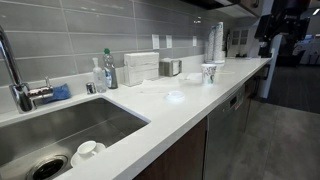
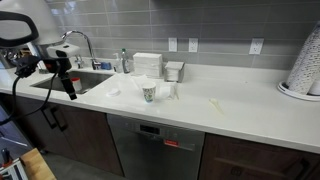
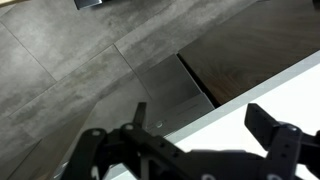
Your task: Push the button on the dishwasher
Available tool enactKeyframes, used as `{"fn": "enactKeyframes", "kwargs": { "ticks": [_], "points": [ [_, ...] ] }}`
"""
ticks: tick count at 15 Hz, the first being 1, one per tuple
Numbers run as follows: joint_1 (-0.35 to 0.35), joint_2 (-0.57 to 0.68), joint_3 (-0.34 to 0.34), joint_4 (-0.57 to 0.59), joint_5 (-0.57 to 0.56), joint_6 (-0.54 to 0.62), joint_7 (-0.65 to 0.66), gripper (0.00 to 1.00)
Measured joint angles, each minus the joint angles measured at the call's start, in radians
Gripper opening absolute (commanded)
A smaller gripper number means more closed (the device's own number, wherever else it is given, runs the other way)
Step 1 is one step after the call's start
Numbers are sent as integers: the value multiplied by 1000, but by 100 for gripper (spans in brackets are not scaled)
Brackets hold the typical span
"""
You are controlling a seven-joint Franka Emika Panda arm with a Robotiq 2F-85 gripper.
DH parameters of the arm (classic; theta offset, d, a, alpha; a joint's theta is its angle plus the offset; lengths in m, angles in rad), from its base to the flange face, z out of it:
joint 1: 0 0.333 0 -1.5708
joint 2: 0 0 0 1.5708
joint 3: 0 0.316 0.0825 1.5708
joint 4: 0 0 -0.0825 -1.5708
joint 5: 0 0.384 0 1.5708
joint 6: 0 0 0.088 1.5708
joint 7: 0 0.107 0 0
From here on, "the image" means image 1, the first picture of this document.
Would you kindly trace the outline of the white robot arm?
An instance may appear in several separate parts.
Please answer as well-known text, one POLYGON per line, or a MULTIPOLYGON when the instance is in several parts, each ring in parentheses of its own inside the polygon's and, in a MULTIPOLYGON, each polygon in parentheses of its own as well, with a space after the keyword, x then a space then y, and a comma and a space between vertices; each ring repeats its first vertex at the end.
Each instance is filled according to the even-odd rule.
POLYGON ((301 18, 311 0, 274 0, 271 12, 260 18, 255 38, 259 41, 258 55, 270 57, 271 41, 279 34, 292 35, 295 41, 306 34, 309 18, 301 18))

